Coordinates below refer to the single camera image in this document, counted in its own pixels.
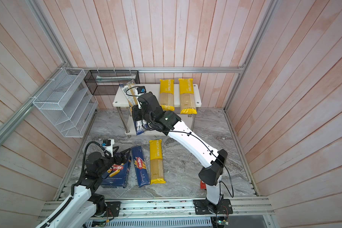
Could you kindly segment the blue-end spaghetti bag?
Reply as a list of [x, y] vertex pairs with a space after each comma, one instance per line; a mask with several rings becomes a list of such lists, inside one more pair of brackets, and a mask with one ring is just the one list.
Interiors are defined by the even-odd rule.
[[[124, 95], [126, 96], [126, 99], [128, 100], [130, 107], [132, 108], [134, 105], [137, 105], [139, 109], [141, 109], [140, 102], [138, 101], [138, 98], [140, 96], [137, 97], [135, 95], [135, 92], [133, 90], [134, 86], [137, 86], [137, 85], [135, 84], [135, 80], [132, 79], [131, 81], [127, 83], [121, 84], [120, 88], [122, 92], [124, 93]], [[142, 121], [143, 121], [143, 128], [135, 128], [136, 135], [141, 135], [145, 131], [144, 126], [146, 125], [146, 121], [145, 120], [142, 120]]]

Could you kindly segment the yellow Pastatime spaghetti bag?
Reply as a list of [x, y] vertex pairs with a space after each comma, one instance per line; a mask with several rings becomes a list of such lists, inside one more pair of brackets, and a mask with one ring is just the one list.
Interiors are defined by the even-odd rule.
[[151, 184], [164, 184], [162, 139], [150, 141]]
[[180, 78], [180, 112], [185, 115], [196, 115], [196, 103], [192, 78]]
[[174, 80], [160, 80], [159, 104], [164, 111], [174, 111]]

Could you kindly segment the red-end spaghetti bag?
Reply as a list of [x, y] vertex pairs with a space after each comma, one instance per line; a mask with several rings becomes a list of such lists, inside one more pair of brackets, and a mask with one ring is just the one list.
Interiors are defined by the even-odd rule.
[[200, 181], [200, 189], [205, 190], [206, 189], [206, 184], [203, 181]]

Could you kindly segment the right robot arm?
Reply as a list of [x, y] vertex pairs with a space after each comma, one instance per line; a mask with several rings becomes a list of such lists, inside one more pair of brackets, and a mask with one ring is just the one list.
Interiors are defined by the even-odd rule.
[[137, 100], [134, 106], [138, 109], [136, 117], [145, 120], [149, 130], [161, 132], [176, 140], [198, 159], [203, 166], [199, 178], [206, 184], [206, 201], [215, 207], [220, 205], [223, 199], [220, 183], [228, 153], [208, 145], [175, 112], [164, 111], [152, 92], [133, 97]]

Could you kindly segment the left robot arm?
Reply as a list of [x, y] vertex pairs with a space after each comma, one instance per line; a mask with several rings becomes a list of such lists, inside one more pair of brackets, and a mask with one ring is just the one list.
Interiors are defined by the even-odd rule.
[[113, 139], [102, 144], [90, 141], [84, 149], [80, 177], [71, 185], [70, 194], [37, 227], [85, 228], [91, 217], [105, 218], [105, 224], [117, 217], [121, 202], [107, 203], [96, 191], [110, 168], [129, 161], [131, 149], [118, 150]]

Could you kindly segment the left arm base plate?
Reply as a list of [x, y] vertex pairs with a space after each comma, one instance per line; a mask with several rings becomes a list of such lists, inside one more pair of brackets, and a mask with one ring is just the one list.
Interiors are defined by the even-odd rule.
[[97, 204], [97, 210], [94, 214], [95, 217], [111, 217], [115, 218], [119, 216], [121, 202], [120, 201], [102, 201]]

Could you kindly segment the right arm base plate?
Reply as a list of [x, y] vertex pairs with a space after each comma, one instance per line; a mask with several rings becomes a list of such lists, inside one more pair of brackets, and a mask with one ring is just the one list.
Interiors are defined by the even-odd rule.
[[232, 214], [233, 209], [229, 199], [221, 199], [219, 204], [214, 205], [207, 199], [194, 199], [193, 201], [195, 213], [197, 215], [208, 215], [208, 214]]

